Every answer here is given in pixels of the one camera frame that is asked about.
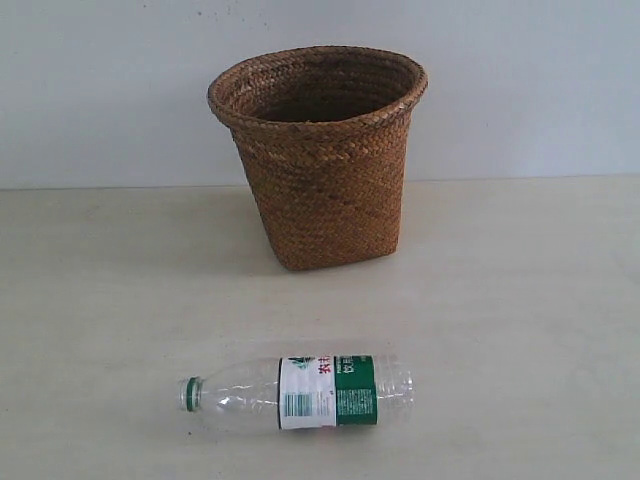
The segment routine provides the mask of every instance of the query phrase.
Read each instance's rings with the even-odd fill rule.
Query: white tabletop
[[[363,349],[411,363],[411,422],[220,436],[174,404]],[[635,480],[640,178],[410,183],[398,253],[298,274],[245,188],[3,192],[0,386],[2,479]]]

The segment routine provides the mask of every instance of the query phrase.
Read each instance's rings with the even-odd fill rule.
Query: green and white label
[[[279,388],[283,430],[378,421],[371,356],[283,358]]]

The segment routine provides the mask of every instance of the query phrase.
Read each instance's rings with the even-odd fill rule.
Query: clear plastic water bottle
[[[179,399],[218,431],[378,425],[410,412],[413,382],[395,356],[265,358],[182,380]]]

